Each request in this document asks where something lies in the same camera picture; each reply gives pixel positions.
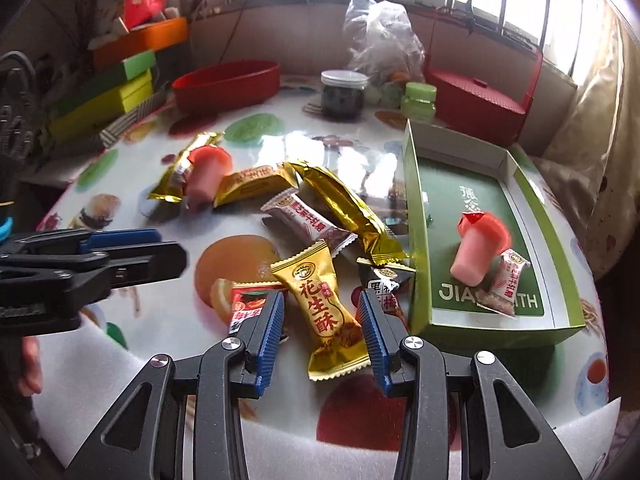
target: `black clamp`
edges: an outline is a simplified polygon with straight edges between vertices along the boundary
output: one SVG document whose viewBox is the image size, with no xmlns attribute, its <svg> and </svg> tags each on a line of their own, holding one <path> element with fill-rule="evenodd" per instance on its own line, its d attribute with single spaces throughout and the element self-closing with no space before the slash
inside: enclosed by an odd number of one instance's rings
<svg viewBox="0 0 640 480">
<path fill-rule="evenodd" d="M 156 355 L 82 445 L 62 480 L 181 480 L 186 396 L 197 395 L 196 480 L 247 480 L 239 399 L 258 399 L 271 381 L 284 298 L 271 292 L 259 316 L 203 355 Z"/>
<path fill-rule="evenodd" d="M 409 336 L 372 290 L 360 295 L 358 314 L 376 383 L 387 397 L 406 397 L 395 480 L 448 478 L 449 392 L 460 404 L 463 480 L 580 480 L 556 434 L 494 354 L 442 353 Z"/>
<path fill-rule="evenodd" d="M 9 236 L 0 244 L 0 399 L 28 458 L 38 454 L 31 397 L 18 391 L 27 335 L 80 326 L 80 309 L 112 288 L 178 278 L 187 254 L 153 229 L 68 229 Z"/>
</svg>

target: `logo on wrapper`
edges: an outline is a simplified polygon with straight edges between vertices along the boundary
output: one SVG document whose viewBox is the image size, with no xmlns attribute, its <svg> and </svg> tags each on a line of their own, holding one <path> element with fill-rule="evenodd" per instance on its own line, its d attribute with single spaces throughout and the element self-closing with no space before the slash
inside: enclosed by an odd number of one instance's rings
<svg viewBox="0 0 640 480">
<path fill-rule="evenodd" d="M 316 264 L 313 262 L 302 262 L 295 269 L 293 269 L 293 277 L 296 280 L 306 280 L 316 270 Z"/>
<path fill-rule="evenodd" d="M 293 204 L 293 197 L 291 195 L 284 197 L 282 200 L 279 200 L 276 204 L 277 207 L 286 207 L 288 205 Z"/>
<path fill-rule="evenodd" d="M 518 253 L 515 253 L 514 251 L 511 251 L 509 257 L 511 261 L 516 263 L 517 265 L 521 264 L 522 262 L 526 262 L 526 260 L 522 256 L 520 256 Z"/>
<path fill-rule="evenodd" d="M 375 273 L 379 276 L 389 278 L 390 280 L 398 277 L 398 274 L 393 272 L 391 269 L 375 269 Z"/>
</svg>

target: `metal screw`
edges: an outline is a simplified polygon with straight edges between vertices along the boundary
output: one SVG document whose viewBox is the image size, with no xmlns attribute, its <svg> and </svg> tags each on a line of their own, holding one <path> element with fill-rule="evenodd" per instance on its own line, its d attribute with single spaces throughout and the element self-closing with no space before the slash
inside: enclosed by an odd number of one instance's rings
<svg viewBox="0 0 640 480">
<path fill-rule="evenodd" d="M 162 368 L 169 364 L 169 356 L 165 354 L 154 355 L 151 358 L 151 365 L 153 368 Z"/>
<path fill-rule="evenodd" d="M 237 337 L 227 337 L 222 341 L 222 348 L 225 350 L 235 350 L 241 344 L 241 341 Z"/>
<path fill-rule="evenodd" d="M 404 346 L 406 346 L 407 348 L 417 350 L 418 348 L 422 348 L 423 345 L 424 345 L 424 341 L 420 339 L 418 336 L 411 335 L 409 337 L 404 338 Z"/>
<path fill-rule="evenodd" d="M 477 358 L 483 365 L 492 365 L 495 363 L 495 355 L 487 350 L 479 351 Z"/>
</svg>

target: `yellow box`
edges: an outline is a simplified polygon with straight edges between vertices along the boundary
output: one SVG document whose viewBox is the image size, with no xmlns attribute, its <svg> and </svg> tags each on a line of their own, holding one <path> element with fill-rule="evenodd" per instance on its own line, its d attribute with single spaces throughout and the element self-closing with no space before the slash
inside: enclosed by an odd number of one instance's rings
<svg viewBox="0 0 640 480">
<path fill-rule="evenodd" d="M 59 144 L 75 137 L 97 133 L 108 123 L 151 97 L 153 92 L 151 71 L 147 70 L 124 85 L 112 88 L 67 115 L 51 121 L 49 132 Z"/>
</svg>

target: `human hand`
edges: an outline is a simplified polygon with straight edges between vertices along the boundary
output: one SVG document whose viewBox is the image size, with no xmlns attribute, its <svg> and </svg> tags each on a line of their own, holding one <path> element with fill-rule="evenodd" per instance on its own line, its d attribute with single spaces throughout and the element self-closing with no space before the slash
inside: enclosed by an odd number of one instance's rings
<svg viewBox="0 0 640 480">
<path fill-rule="evenodd" d="M 25 397 L 42 391 L 42 368 L 40 367 L 40 343 L 36 336 L 22 338 L 22 377 L 18 380 L 18 391 Z"/>
</svg>

